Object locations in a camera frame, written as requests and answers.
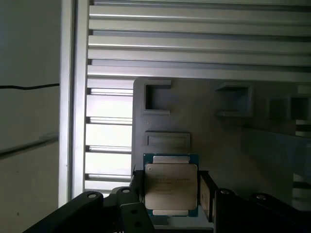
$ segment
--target screw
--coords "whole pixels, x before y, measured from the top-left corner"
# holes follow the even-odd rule
[[[256,196],[256,198],[259,199],[259,200],[266,200],[267,199],[263,194],[258,194]]]
[[[222,189],[222,190],[220,191],[220,193],[221,193],[221,194],[230,194],[230,191],[227,190],[227,189]]]
[[[94,198],[94,197],[96,197],[96,194],[90,194],[90,195],[88,195],[88,198]]]

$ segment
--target black cable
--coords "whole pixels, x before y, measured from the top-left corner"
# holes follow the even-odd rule
[[[47,87],[54,87],[54,86],[59,86],[59,83],[52,83],[52,84],[39,85],[39,86],[3,85],[3,86],[0,86],[0,89],[17,89],[17,90],[28,91],[28,90],[36,90],[36,89],[47,88]]]

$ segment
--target gray plastic tray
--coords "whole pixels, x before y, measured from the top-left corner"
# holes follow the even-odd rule
[[[281,82],[136,79],[132,168],[144,153],[197,153],[219,187],[241,196],[265,192],[290,203],[293,174],[241,151],[242,127],[294,135],[294,120],[270,120],[269,98],[297,94]]]

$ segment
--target metal frame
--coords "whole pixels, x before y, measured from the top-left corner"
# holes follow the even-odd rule
[[[62,1],[58,206],[71,197],[72,81],[75,0]]]
[[[72,198],[84,191],[86,140],[86,66],[89,1],[78,0],[74,74]]]

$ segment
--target white wall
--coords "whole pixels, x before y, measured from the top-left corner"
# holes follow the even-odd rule
[[[59,82],[61,0],[0,0],[0,85]],[[0,150],[58,132],[59,88],[0,90]],[[0,160],[0,232],[57,208],[58,144]]]

